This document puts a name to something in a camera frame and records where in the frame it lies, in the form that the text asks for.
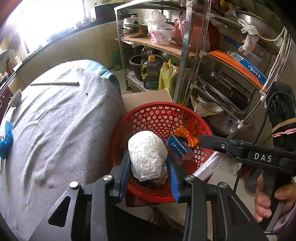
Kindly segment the person's right hand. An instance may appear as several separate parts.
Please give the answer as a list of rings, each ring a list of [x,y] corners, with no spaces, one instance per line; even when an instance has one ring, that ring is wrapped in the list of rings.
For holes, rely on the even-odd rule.
[[[274,196],[277,200],[284,203],[281,215],[289,213],[295,204],[295,181],[292,181],[291,184],[280,187],[276,190]],[[265,182],[262,175],[260,175],[257,179],[257,189],[254,203],[254,217],[257,222],[262,222],[264,218],[269,218],[271,216],[271,199],[265,194]]]

